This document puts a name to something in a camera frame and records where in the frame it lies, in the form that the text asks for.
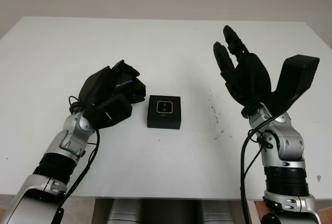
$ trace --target black ribbed joint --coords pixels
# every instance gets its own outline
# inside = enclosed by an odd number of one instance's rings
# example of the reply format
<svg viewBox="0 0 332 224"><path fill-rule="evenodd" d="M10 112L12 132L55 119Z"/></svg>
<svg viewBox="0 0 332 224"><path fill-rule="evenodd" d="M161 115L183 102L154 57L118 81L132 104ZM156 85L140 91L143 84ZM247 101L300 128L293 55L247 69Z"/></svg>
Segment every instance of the black ribbed joint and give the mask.
<svg viewBox="0 0 332 224"><path fill-rule="evenodd" d="M76 167L74 160L58 153L46 153L33 174L59 180L67 185Z"/></svg>
<svg viewBox="0 0 332 224"><path fill-rule="evenodd" d="M264 167L267 191L274 194L309 196L306 170L303 168Z"/></svg>

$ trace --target small black box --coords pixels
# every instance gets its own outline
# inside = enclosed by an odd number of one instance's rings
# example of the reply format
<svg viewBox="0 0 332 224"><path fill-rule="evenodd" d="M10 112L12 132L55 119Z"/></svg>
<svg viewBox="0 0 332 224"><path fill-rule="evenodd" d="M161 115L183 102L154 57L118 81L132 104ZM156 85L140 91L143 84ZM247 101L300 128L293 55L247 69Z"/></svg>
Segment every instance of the small black box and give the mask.
<svg viewBox="0 0 332 224"><path fill-rule="evenodd" d="M181 100L177 96L150 95L147 127L180 129Z"/></svg>

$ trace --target white table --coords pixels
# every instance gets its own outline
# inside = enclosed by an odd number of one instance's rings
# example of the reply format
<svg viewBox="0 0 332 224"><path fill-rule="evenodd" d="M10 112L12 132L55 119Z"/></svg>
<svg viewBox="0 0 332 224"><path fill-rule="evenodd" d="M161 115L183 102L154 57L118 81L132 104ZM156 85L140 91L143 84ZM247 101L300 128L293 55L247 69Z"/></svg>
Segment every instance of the white table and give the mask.
<svg viewBox="0 0 332 224"><path fill-rule="evenodd" d="M0 194L15 194L36 168L69 115L67 97L124 59L141 72L147 100L134 105L131 118L101 130L100 151L74 195L239 199L240 149L250 126L213 56L226 24L261 58L273 88L286 58L321 58L312 88L288 113L305 140L310 192L332 198L332 50L306 24L48 17L24 17L0 40ZM150 94L181 96L180 130L146 127ZM247 162L257 149L248 146ZM261 199L260 159L246 188L248 199Z"/></svg>

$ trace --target silver robotic arm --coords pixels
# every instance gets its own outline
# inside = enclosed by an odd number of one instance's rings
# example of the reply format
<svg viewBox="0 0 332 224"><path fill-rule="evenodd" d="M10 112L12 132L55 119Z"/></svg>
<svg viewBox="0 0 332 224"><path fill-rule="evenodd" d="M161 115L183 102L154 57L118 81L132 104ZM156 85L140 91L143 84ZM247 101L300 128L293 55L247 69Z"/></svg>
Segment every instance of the silver robotic arm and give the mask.
<svg viewBox="0 0 332 224"><path fill-rule="evenodd" d="M254 129L270 117L272 115L262 105L249 117L249 122ZM261 158L267 177L264 201L272 211L262 223L321 224L315 209L315 197L309 193L306 183L303 138L292 127L288 113L259 131L262 141L269 144L263 147Z"/></svg>
<svg viewBox="0 0 332 224"><path fill-rule="evenodd" d="M39 167L27 177L1 224L60 223L58 208L67 192L67 183L95 132L83 112L70 115L46 150Z"/></svg>
<svg viewBox="0 0 332 224"><path fill-rule="evenodd" d="M1 224L61 222L62 204L83 179L98 151L99 129L129 118L131 104L144 100L145 85L137 79L139 75L122 60L86 80L77 102L70 102L71 115L65 120L63 130L55 136L39 166L23 183ZM84 156L93 133L97 135L96 147L85 169L67 190L70 176Z"/></svg>
<svg viewBox="0 0 332 224"><path fill-rule="evenodd" d="M250 53L237 34L224 27L228 50L237 58L235 67L225 46L216 42L214 55L231 96L244 106L242 116L253 128L241 149L241 203L246 224L249 224L245 196L245 149L257 134L266 175L264 201L271 213L262 223L318 223L315 198L306 183L304 142L292 127L287 110L306 92L313 81L319 58L296 55L285 60L277 88L271 92L269 73L257 55Z"/></svg>

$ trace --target silver forearm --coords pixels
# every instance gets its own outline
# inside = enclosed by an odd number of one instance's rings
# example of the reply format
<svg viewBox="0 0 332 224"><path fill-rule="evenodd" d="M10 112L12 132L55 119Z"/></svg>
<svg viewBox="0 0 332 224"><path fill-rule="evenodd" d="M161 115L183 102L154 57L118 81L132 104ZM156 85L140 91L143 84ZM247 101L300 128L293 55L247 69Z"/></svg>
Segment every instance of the silver forearm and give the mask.
<svg viewBox="0 0 332 224"><path fill-rule="evenodd" d="M262 105L250 116L250 125L254 129L270 118L268 110ZM309 213L320 224L315 211L315 198L309 194L306 183L305 160L303 158L304 142L301 135L292 127L287 113L271 121L260 132L264 141L272 148L261 151L262 163L267 177L267 190L264 199L267 206L276 212ZM287 216L282 216L282 223L288 223Z"/></svg>
<svg viewBox="0 0 332 224"><path fill-rule="evenodd" d="M55 136L39 166L23 183L1 224L26 223L27 218L33 220L30 223L51 223L67 192L70 175L93 133L82 112L68 116L63 130ZM32 209L39 211L27 215Z"/></svg>

